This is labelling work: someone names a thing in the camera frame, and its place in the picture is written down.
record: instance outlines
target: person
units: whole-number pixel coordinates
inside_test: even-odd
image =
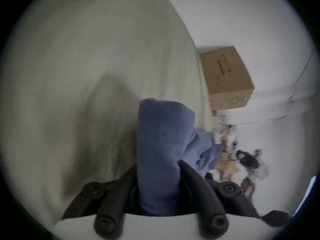
[[[240,190],[246,194],[247,198],[252,202],[252,197],[256,189],[255,181],[257,179],[264,180],[269,176],[269,167],[261,159],[261,150],[256,149],[254,155],[250,155],[242,150],[237,151],[237,158],[240,163],[246,167],[248,175],[242,180]]]

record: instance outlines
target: white bedsheet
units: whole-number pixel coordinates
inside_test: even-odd
[[[198,55],[168,0],[36,0],[1,69],[2,170],[48,229],[85,183],[134,164],[141,99],[181,102],[210,127]]]

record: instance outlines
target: cardboard box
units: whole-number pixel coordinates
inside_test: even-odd
[[[251,78],[234,47],[200,54],[213,111],[246,106],[254,90]]]

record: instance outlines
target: cable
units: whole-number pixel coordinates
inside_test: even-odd
[[[309,62],[310,62],[311,57],[312,57],[312,54],[313,54],[313,47],[312,47],[312,49],[311,49],[311,53],[310,53],[309,59],[308,59],[308,61],[306,62],[306,66],[304,66],[304,69],[302,70],[302,73],[300,74],[298,80],[297,80],[296,83],[294,84],[294,94],[291,95],[291,97],[289,98],[289,101],[290,101],[290,100],[292,99],[292,97],[293,97],[294,95],[296,95],[296,93],[297,93],[296,85],[297,85],[298,81],[300,80],[300,78],[302,77],[302,75],[303,75],[304,71],[306,70],[307,66],[309,65]]]

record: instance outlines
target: blue fabric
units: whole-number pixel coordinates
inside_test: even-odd
[[[146,215],[175,216],[180,159],[202,176],[218,161],[214,134],[194,127],[194,112],[181,103],[142,100],[138,118],[139,204]]]

